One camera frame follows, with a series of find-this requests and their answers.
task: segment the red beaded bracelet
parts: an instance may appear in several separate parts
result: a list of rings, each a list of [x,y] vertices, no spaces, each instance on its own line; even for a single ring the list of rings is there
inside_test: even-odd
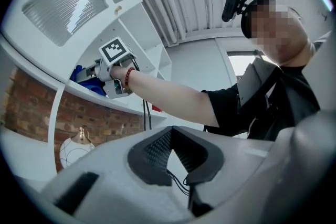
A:
[[[128,88],[128,77],[130,76],[130,73],[132,70],[135,70],[134,67],[130,67],[129,70],[126,73],[126,77],[125,77],[125,87]]]

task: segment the red object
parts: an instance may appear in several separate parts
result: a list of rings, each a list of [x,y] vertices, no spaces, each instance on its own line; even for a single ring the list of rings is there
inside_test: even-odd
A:
[[[127,87],[127,88],[128,88],[128,77],[130,76],[130,73],[131,73],[132,70],[135,70],[135,68],[134,67],[130,67],[129,70],[127,71],[127,73],[126,73],[125,87]]]
[[[159,109],[158,107],[156,107],[156,106],[154,106],[154,105],[152,105],[152,110],[155,110],[155,111],[158,111],[158,112],[162,112],[161,109]]]

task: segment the person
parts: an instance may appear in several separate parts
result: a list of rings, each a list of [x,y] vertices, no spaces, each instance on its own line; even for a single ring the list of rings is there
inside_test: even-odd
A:
[[[283,74],[298,80],[308,95],[294,89],[294,99],[303,105],[290,105],[284,83],[277,82],[269,96],[273,111],[255,115],[237,112],[237,84],[218,91],[196,91],[131,71],[128,78],[130,89],[175,117],[204,124],[207,130],[221,135],[234,136],[248,131],[248,138],[274,141],[280,130],[295,126],[300,120],[319,110],[302,69],[312,58],[315,47],[297,12],[275,0],[254,0],[244,10],[241,28],[261,51],[282,70]],[[128,69],[114,66],[112,78],[124,81]]]

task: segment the white shelving unit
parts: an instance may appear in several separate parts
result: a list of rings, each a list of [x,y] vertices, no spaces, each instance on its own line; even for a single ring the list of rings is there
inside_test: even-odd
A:
[[[101,58],[98,48],[114,37],[131,48],[142,72],[171,78],[171,60],[142,0],[13,0],[1,31],[23,57],[64,83],[66,91],[109,108],[143,113],[137,95],[109,99],[70,76],[76,65],[87,67]],[[151,114],[166,117],[152,109]]]

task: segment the hand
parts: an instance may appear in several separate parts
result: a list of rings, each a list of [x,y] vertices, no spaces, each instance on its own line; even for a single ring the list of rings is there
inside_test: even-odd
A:
[[[110,74],[112,79],[119,79],[124,82],[128,69],[120,66],[112,66]]]

